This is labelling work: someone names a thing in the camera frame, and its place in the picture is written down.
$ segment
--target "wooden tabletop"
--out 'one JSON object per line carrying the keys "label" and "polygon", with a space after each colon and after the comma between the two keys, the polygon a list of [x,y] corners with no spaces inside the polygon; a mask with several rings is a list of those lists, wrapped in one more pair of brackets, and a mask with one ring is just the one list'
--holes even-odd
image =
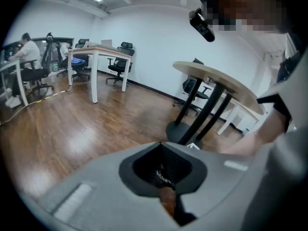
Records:
{"label": "wooden tabletop", "polygon": [[122,56],[125,56],[125,57],[132,58],[132,56],[130,56],[130,55],[126,55],[126,54],[118,52],[118,51],[114,51],[114,50],[111,50],[111,49],[108,49],[108,48],[103,48],[103,47],[98,47],[98,46],[89,46],[89,47],[80,48],[80,49],[76,48],[76,49],[73,49],[73,50],[69,50],[69,52],[82,53],[83,51],[89,51],[89,50],[107,51],[107,52],[110,52],[110,53],[114,53],[114,54],[118,54],[118,55],[122,55]]}
{"label": "wooden tabletop", "polygon": [[264,114],[265,108],[257,103],[257,96],[241,82],[229,75],[214,68],[192,62],[175,62],[173,67],[184,74],[200,78],[204,81],[208,81],[208,78],[211,78],[215,82],[225,85],[227,92],[243,106],[260,115]]}

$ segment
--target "white wall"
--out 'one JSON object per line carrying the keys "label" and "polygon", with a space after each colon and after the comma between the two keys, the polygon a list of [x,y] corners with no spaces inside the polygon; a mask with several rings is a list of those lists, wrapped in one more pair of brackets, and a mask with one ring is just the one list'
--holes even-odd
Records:
{"label": "white wall", "polygon": [[28,32],[32,38],[54,37],[88,39],[92,35],[94,15],[77,8],[52,2],[30,2],[13,23],[4,45],[20,40]]}
{"label": "white wall", "polygon": [[[128,78],[181,99],[187,98],[182,94],[186,76],[172,67],[175,61],[190,62],[196,57],[247,87],[251,86],[260,61],[238,36],[216,32],[215,41],[207,42],[190,26],[187,10],[168,6],[112,11],[103,19],[100,39],[112,39],[114,47],[123,41],[133,43],[136,53]],[[102,71],[108,71],[107,66],[107,61],[100,61]],[[203,107],[205,101],[195,104]]]}

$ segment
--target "opening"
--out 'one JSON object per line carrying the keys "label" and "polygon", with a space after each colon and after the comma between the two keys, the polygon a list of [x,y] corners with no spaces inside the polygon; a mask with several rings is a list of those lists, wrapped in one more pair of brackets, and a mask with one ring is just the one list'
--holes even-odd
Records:
{"label": "opening", "polygon": [[206,167],[199,159],[166,143],[156,143],[126,158],[120,165],[119,175],[135,194],[159,197],[179,225],[196,219],[184,211],[180,195],[196,191],[204,181]]}

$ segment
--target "cable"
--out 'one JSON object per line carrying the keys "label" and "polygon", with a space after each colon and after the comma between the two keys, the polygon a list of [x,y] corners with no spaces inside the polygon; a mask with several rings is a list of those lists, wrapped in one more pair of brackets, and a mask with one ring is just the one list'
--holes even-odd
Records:
{"label": "cable", "polygon": [[34,103],[40,103],[40,102],[42,102],[42,101],[45,100],[45,99],[49,99],[50,97],[53,97],[53,96],[58,95],[59,93],[64,93],[64,92],[70,91],[70,90],[72,89],[72,86],[73,86],[73,77],[72,77],[72,76],[71,76],[71,79],[72,79],[72,85],[70,86],[70,88],[69,88],[68,90],[63,90],[63,91],[61,91],[61,92],[55,93],[55,94],[53,94],[53,95],[51,95],[51,96],[48,96],[48,97],[46,97],[46,98],[43,98],[43,99],[41,99],[41,100],[38,100],[38,101],[35,101],[35,102],[32,102],[32,103],[29,103],[28,106],[22,107],[22,108],[21,108],[19,111],[17,111],[10,119],[4,121],[3,123],[0,122],[0,127],[3,126],[5,123],[8,123],[9,121],[11,121],[11,120],[12,120],[19,112],[21,112],[24,108],[29,107],[30,105],[32,105],[32,104],[34,104]]}

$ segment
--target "white shirt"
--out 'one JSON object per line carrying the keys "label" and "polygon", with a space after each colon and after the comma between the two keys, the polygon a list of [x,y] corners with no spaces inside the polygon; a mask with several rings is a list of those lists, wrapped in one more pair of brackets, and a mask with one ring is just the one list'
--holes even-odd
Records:
{"label": "white shirt", "polygon": [[[40,54],[39,54],[39,48],[36,45],[35,42],[33,41],[28,41],[20,50],[22,53],[24,53],[24,57],[22,57],[22,59],[24,61],[32,61],[32,60],[36,60],[34,62],[34,67],[35,69],[40,69],[41,65],[40,65]],[[25,64],[26,68],[30,68],[31,64]]]}
{"label": "white shirt", "polygon": [[66,47],[65,44],[61,45],[61,47],[60,47],[60,53],[61,53],[61,56],[62,56],[62,60],[64,60],[65,58],[67,58],[68,48]]}

